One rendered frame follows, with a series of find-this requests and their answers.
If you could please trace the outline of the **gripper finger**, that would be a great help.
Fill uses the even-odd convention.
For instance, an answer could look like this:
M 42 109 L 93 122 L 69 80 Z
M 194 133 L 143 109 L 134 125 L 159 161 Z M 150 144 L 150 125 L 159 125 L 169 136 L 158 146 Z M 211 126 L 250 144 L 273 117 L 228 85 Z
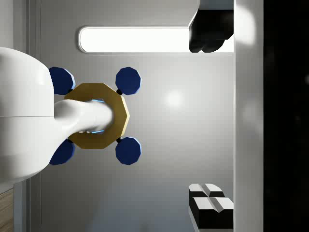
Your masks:
M 189 51 L 212 53 L 233 34 L 233 10 L 199 9 L 189 26 Z
M 233 230 L 233 211 L 233 202 L 218 186 L 189 186 L 189 215 L 195 230 Z

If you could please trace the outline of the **drone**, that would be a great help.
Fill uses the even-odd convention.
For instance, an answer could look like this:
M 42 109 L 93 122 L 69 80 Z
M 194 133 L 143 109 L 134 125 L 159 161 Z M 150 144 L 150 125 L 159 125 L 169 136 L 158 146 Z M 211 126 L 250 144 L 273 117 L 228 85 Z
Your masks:
M 68 129 L 65 141 L 54 152 L 50 164 L 66 163 L 73 156 L 75 147 L 104 149 L 113 142 L 116 157 L 121 164 L 131 165 L 141 155 L 139 141 L 123 138 L 129 111 L 124 95 L 136 94 L 141 86 L 141 77 L 131 67 L 121 68 L 116 74 L 117 90 L 103 83 L 75 85 L 73 75 L 60 67 L 49 68 L 54 93 L 64 100 L 55 104 L 55 120 Z

